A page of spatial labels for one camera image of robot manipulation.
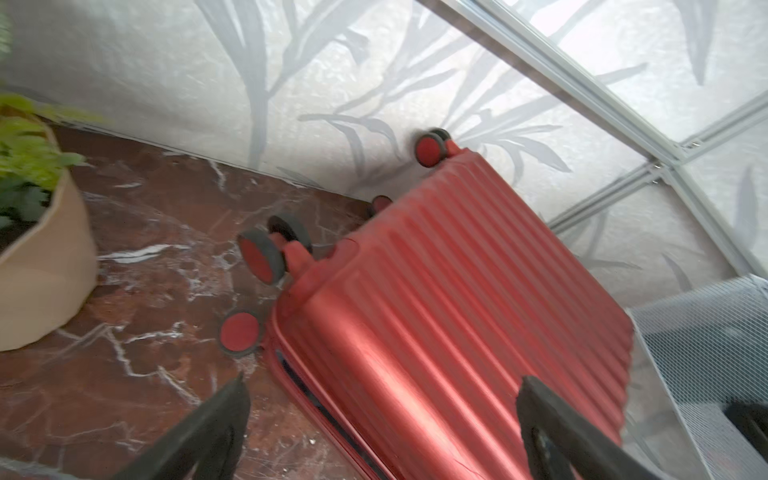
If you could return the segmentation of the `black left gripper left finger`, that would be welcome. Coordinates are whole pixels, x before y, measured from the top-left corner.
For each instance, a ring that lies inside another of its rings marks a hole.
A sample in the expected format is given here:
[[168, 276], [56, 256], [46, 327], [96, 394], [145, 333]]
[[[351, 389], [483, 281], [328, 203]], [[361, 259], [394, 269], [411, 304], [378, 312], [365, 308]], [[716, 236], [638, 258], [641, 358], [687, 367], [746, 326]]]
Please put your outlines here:
[[243, 451], [250, 397], [242, 375], [166, 432], [115, 479], [231, 479]]

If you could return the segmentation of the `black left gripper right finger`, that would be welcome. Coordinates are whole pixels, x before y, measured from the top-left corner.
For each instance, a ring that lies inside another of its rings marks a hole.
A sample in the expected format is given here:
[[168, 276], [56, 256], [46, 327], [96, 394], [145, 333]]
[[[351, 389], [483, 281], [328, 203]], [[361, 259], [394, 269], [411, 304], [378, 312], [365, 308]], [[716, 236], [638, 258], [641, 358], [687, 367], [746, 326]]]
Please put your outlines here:
[[656, 479], [534, 376], [517, 396], [521, 438], [534, 479]]

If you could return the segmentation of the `red hard-shell suitcase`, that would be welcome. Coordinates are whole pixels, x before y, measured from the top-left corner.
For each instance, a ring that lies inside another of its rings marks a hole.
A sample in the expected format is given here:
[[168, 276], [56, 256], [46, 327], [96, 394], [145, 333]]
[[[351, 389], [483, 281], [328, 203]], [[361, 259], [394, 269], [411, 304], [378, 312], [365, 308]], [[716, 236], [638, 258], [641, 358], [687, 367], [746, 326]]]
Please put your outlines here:
[[323, 257], [289, 215], [238, 235], [284, 284], [273, 375], [365, 479], [534, 479], [525, 376], [621, 448], [629, 316], [480, 154], [433, 129], [415, 156], [429, 176]]

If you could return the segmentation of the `beige flower pot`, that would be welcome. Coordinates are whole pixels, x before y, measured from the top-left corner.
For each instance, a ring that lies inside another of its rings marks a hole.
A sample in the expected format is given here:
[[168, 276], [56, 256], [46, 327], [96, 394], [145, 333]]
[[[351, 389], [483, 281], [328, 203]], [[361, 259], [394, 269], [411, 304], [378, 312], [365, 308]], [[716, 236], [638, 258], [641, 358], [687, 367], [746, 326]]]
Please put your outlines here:
[[1, 228], [1, 348], [16, 350], [65, 325], [96, 286], [87, 209], [70, 169], [42, 217]]

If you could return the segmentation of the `white green artificial flowers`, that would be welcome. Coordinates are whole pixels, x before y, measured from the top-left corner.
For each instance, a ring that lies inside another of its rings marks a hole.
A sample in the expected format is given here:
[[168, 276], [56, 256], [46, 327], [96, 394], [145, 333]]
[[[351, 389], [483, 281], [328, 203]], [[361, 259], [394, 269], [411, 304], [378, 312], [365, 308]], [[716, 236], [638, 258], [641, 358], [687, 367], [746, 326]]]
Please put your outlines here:
[[29, 227], [46, 212], [61, 176], [84, 163], [61, 150], [49, 125], [90, 120], [80, 110], [1, 91], [1, 228]]

